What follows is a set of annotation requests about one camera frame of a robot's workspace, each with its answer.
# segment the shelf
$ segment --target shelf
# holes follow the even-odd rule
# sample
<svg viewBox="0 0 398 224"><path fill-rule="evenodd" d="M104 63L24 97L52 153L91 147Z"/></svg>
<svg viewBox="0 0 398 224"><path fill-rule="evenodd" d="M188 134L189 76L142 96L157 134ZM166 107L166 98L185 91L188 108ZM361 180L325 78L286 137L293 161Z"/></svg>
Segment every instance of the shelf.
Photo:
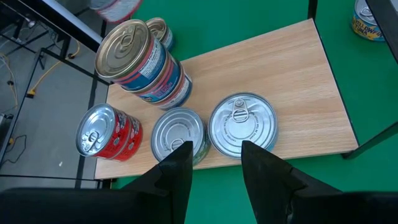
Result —
<svg viewBox="0 0 398 224"><path fill-rule="evenodd" d="M283 159L337 154L358 145L312 19L293 24L182 61L193 79L184 107L207 123L226 96L248 91L266 98L276 110L279 138L272 151ZM140 120L144 138L126 162L98 159L96 179L139 175L156 163L150 135L164 113L117 85L107 102ZM194 169L240 164L213 146Z"/></svg>

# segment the tuna can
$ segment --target tuna can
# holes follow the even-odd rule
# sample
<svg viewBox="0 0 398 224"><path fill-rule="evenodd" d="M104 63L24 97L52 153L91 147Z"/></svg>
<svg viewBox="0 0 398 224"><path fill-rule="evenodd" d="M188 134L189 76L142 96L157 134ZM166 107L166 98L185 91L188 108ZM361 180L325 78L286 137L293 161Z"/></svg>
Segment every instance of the tuna can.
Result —
<svg viewBox="0 0 398 224"><path fill-rule="evenodd" d="M132 19L104 38L96 54L95 69L127 90L140 90L157 78L166 52L145 22Z"/></svg>
<svg viewBox="0 0 398 224"><path fill-rule="evenodd" d="M380 28L365 0L355 1L353 29L355 33L368 40L384 41Z"/></svg>
<svg viewBox="0 0 398 224"><path fill-rule="evenodd" d="M157 39L171 51L174 46L173 32L170 30L166 22L162 18L153 18L146 22L149 30Z"/></svg>
<svg viewBox="0 0 398 224"><path fill-rule="evenodd" d="M185 141L193 141L193 165L198 164L210 148L206 125L193 110L174 108L156 122L150 146L160 162Z"/></svg>
<svg viewBox="0 0 398 224"><path fill-rule="evenodd" d="M178 62L178 65L180 67L180 81L177 86L164 100L154 103L154 105L162 110L169 110L171 108L182 106L191 95L192 79L187 75L187 73L185 73L180 62Z"/></svg>
<svg viewBox="0 0 398 224"><path fill-rule="evenodd" d="M129 18L142 0L91 0L90 8L108 22L122 22Z"/></svg>
<svg viewBox="0 0 398 224"><path fill-rule="evenodd" d="M271 151L278 136L277 117L271 104L254 93L237 93L223 99L210 116L210 141L220 153L240 159L242 141Z"/></svg>
<svg viewBox="0 0 398 224"><path fill-rule="evenodd" d="M134 155L141 141L140 122L106 103L88 110L76 132L76 147L82 156L117 161Z"/></svg>
<svg viewBox="0 0 398 224"><path fill-rule="evenodd" d="M168 97L175 89L180 79L180 67L170 53L166 53L166 62L157 78L145 88L137 91L124 90L133 93L148 103L155 103Z"/></svg>

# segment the food can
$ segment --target food can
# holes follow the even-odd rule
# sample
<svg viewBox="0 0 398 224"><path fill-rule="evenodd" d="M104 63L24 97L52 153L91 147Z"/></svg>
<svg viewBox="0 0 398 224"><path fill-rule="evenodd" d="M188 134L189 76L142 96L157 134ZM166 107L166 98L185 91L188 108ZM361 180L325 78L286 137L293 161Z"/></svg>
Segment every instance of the food can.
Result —
<svg viewBox="0 0 398 224"><path fill-rule="evenodd" d="M254 93L236 93L216 106L208 132L212 145L220 153L240 159L245 140L271 151L277 141L278 122L266 99Z"/></svg>
<svg viewBox="0 0 398 224"><path fill-rule="evenodd" d="M180 79L180 67L175 59L166 53L166 62L157 78L145 88L137 91L124 90L137 95L148 103L155 103L168 97Z"/></svg>
<svg viewBox="0 0 398 224"><path fill-rule="evenodd" d="M149 30L155 35L157 39L171 51L174 46L173 32L170 30L166 22L159 17L150 19L146 22Z"/></svg>
<svg viewBox="0 0 398 224"><path fill-rule="evenodd" d="M108 22L122 22L129 18L142 0L91 0L90 8Z"/></svg>
<svg viewBox="0 0 398 224"><path fill-rule="evenodd" d="M157 78L166 52L145 22L132 19L104 38L96 53L95 69L127 90L140 90Z"/></svg>
<svg viewBox="0 0 398 224"><path fill-rule="evenodd" d="M372 12L365 0L355 1L352 25L354 32L361 37L373 41L384 41L380 28L374 20Z"/></svg>
<svg viewBox="0 0 398 224"><path fill-rule="evenodd" d="M210 148L206 125L193 110L174 108L155 123L150 146L160 162L185 141L193 142L193 165L198 164Z"/></svg>
<svg viewBox="0 0 398 224"><path fill-rule="evenodd" d="M140 122L106 103L88 110L76 132L76 147L82 156L117 161L134 155L141 141Z"/></svg>
<svg viewBox="0 0 398 224"><path fill-rule="evenodd" d="M180 67L180 80L177 86L174 88L173 92L171 92L171 94L164 100L153 103L153 105L156 105L162 110L169 110L178 106L182 106L187 101L192 92L192 79L185 72L185 69L182 67L181 63L177 63Z"/></svg>

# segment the green floor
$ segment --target green floor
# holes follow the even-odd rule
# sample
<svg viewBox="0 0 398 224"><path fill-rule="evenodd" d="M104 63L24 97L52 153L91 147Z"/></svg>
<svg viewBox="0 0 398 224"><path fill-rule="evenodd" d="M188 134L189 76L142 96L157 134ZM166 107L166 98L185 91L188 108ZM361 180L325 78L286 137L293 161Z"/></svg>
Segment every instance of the green floor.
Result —
<svg viewBox="0 0 398 224"><path fill-rule="evenodd" d="M352 32L353 5L354 0L320 1L316 22L363 143L398 120L398 65L385 43ZM302 21L307 6L306 0L145 0L134 18L163 17L177 40L172 54L184 60ZM350 161L339 155L289 160L345 191L398 190L397 161L398 136ZM240 166L194 171L186 223L255 223Z"/></svg>

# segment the wooden tabletop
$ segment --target wooden tabletop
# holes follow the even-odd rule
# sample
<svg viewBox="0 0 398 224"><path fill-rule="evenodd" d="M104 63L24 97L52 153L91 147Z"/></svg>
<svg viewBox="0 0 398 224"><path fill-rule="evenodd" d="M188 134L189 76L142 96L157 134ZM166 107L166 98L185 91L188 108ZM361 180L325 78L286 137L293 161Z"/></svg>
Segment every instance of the wooden tabletop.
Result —
<svg viewBox="0 0 398 224"><path fill-rule="evenodd" d="M279 138L272 151L283 158L347 152L357 147L335 79L311 19L182 61L193 91L184 104L207 122L226 96L248 91L266 98L276 110ZM140 120L144 138L126 162L98 159L96 179L139 175L157 161L150 136L164 111L109 86L107 103ZM213 146L194 169L239 164Z"/></svg>

